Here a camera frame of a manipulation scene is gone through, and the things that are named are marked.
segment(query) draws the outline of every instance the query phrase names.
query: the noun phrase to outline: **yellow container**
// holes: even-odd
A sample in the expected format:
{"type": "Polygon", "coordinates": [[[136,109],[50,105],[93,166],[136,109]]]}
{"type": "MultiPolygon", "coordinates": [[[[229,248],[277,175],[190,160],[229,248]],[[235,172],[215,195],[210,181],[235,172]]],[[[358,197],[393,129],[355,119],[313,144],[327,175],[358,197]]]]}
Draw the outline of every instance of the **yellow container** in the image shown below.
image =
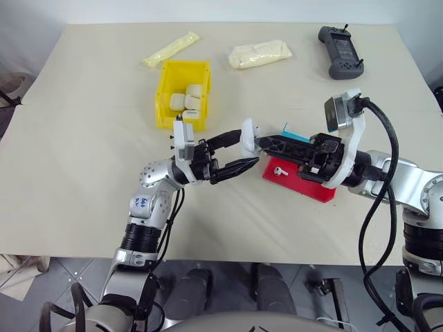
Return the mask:
{"type": "Polygon", "coordinates": [[[172,122],[181,113],[169,108],[171,94],[185,93],[189,84],[203,85],[200,119],[185,119],[195,131],[205,130],[208,117],[208,94],[210,93],[209,61],[163,61],[163,70],[155,96],[155,117],[158,128],[172,129],[172,122]]]}

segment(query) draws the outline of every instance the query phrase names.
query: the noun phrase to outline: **tabletop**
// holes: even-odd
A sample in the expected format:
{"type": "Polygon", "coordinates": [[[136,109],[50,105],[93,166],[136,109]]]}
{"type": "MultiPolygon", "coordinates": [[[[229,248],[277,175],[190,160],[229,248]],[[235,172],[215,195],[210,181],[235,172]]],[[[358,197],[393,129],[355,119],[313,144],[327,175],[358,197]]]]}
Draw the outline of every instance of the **tabletop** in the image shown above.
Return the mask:
{"type": "MultiPolygon", "coordinates": [[[[365,72],[336,81],[317,39],[323,25],[68,25],[0,142],[0,252],[112,257],[139,172],[171,156],[170,131],[155,126],[161,66],[142,59],[189,30],[201,40],[173,59],[209,60],[212,76],[207,130],[196,139],[238,129],[249,116],[262,133],[286,122],[304,136],[327,132],[324,102],[358,87],[390,118],[403,158],[442,170],[443,118],[395,27],[350,26],[365,72]],[[272,39],[287,42],[293,57],[243,71],[229,66],[233,46],[272,39]]],[[[359,149],[389,152],[383,127],[365,116],[359,149]]],[[[220,164],[238,159],[239,148],[217,157],[220,164]]],[[[359,230],[372,201],[340,187],[333,201],[319,203],[262,179],[268,160],[217,185],[187,186],[166,258],[358,264],[359,230]]],[[[401,264],[404,244],[398,209],[390,265],[401,264]]],[[[383,205],[368,228],[368,264],[388,232],[383,205]]]]}

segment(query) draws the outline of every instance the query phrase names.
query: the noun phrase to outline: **gray floor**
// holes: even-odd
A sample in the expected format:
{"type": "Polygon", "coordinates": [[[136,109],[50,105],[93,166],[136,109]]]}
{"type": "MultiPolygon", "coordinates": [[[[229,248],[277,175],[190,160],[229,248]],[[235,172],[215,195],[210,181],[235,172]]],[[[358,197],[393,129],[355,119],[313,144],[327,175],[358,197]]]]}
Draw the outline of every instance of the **gray floor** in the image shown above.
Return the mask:
{"type": "MultiPolygon", "coordinates": [[[[110,259],[71,259],[52,258],[49,271],[35,278],[29,293],[23,302],[0,294],[0,331],[39,330],[38,320],[44,302],[51,301],[73,311],[73,302],[69,291],[70,285],[80,282],[94,303],[97,302],[101,288],[107,276],[110,259]]],[[[295,264],[273,264],[286,281],[299,316],[315,319],[319,316],[335,318],[331,296],[320,297],[309,293],[304,282],[311,266],[295,264]]],[[[158,277],[164,277],[171,284],[181,279],[194,267],[206,267],[212,270],[214,285],[212,298],[207,313],[220,311],[255,310],[255,302],[250,298],[251,278],[249,263],[210,262],[210,261],[165,261],[156,271],[158,277]]],[[[347,309],[359,332],[395,331],[391,324],[377,327],[375,322],[381,318],[377,307],[371,302],[361,282],[361,270],[357,266],[315,266],[316,272],[323,277],[342,279],[347,309]]],[[[395,307],[394,281],[395,267],[383,267],[375,278],[381,296],[393,308],[395,307]]],[[[160,292],[158,301],[164,302],[167,295],[160,292]]],[[[52,315],[53,331],[57,331],[66,319],[52,315]]],[[[410,319],[402,320],[412,329],[410,319]]],[[[152,327],[156,317],[151,319],[152,327]]]]}

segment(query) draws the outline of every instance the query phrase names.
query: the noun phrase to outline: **plastic bag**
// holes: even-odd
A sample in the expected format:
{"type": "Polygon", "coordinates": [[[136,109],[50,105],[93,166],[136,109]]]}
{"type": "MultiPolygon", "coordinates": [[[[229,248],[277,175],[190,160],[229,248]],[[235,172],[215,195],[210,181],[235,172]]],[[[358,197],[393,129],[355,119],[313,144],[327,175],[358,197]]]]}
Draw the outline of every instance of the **plastic bag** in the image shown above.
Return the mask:
{"type": "Polygon", "coordinates": [[[270,64],[292,56],[286,43],[282,40],[271,40],[261,44],[236,46],[228,54],[229,64],[235,69],[270,64]]]}
{"type": "Polygon", "coordinates": [[[200,39],[197,33],[193,33],[192,31],[188,32],[186,35],[174,40],[171,44],[162,48],[159,52],[151,55],[150,57],[146,57],[143,61],[151,68],[155,67],[159,64],[160,61],[163,61],[174,54],[177,54],[184,48],[192,45],[197,40],[200,39]]]}

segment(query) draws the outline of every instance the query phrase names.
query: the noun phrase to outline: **handheld controller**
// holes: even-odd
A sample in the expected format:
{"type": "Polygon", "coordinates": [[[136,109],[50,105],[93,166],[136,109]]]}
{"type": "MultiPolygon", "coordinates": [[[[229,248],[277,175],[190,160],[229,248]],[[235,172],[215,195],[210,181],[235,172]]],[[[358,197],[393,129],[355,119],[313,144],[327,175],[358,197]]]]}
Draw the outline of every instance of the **handheld controller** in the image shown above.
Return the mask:
{"type": "Polygon", "coordinates": [[[343,29],[323,26],[318,33],[318,39],[326,44],[327,52],[331,58],[329,76],[335,80],[350,80],[363,74],[363,59],[359,59],[351,34],[343,29]]]}

